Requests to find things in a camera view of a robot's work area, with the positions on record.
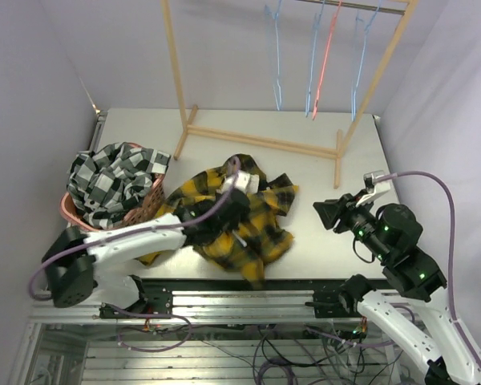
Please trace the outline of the yellow plaid shirt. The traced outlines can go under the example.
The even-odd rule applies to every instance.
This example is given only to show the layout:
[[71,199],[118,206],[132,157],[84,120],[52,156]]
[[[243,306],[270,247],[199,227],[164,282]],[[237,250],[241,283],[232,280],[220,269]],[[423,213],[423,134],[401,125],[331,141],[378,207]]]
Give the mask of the yellow plaid shirt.
[[[252,288],[265,284],[265,267],[279,260],[293,245],[293,235],[280,227],[278,217],[289,213],[299,187],[283,173],[268,180],[256,161],[247,154],[236,154],[240,170],[259,178],[255,192],[247,194],[249,213],[240,219],[236,229],[223,232],[209,245],[193,250],[203,259],[227,272],[235,272]],[[196,174],[174,190],[155,213],[161,217],[183,205],[213,201],[215,193],[230,173],[231,161]]]

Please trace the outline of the blue hanger of checkered shirt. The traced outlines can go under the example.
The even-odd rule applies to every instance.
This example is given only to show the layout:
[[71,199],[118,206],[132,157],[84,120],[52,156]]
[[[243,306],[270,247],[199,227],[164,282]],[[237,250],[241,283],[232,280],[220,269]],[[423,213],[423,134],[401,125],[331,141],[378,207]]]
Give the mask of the blue hanger of checkered shirt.
[[308,118],[311,112],[311,98],[312,98],[312,84],[313,84],[313,73],[315,66],[315,56],[317,51],[317,37],[321,25],[321,17],[323,15],[325,1],[320,1],[321,9],[314,14],[312,32],[311,32],[311,44],[309,52],[309,76],[305,95],[305,117]]

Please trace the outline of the blue hanger of yellow shirt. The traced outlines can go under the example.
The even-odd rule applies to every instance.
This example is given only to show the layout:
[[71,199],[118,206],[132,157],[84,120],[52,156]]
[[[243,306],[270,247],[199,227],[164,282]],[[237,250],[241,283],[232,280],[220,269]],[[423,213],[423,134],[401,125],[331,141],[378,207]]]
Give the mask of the blue hanger of yellow shirt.
[[280,111],[283,106],[283,91],[281,86],[281,47],[279,32],[281,5],[282,0],[279,0],[273,9],[268,4],[265,4],[264,7],[269,72],[277,111]]

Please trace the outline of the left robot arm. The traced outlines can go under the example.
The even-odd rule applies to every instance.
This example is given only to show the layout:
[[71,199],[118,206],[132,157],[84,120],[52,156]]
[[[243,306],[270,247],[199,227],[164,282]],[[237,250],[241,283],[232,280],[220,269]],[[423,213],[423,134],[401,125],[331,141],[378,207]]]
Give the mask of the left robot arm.
[[246,191],[229,188],[139,225],[90,233],[66,228],[42,258],[48,301],[64,309],[98,294],[127,317],[139,318],[148,307],[142,283],[131,274],[114,275],[114,266],[150,253],[211,245],[248,213]]

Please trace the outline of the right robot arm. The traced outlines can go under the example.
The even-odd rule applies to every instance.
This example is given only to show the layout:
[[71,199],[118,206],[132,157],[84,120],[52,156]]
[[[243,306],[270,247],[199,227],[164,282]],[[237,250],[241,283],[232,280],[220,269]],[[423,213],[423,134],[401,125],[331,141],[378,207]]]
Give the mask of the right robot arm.
[[356,274],[337,299],[346,317],[358,314],[376,324],[412,360],[427,384],[481,384],[481,350],[463,323],[451,314],[447,280],[437,262],[418,246],[422,226],[405,206],[388,204],[377,213],[361,195],[313,205],[321,223],[335,233],[351,232],[382,266],[398,292],[426,327],[420,330],[399,313],[369,280]]

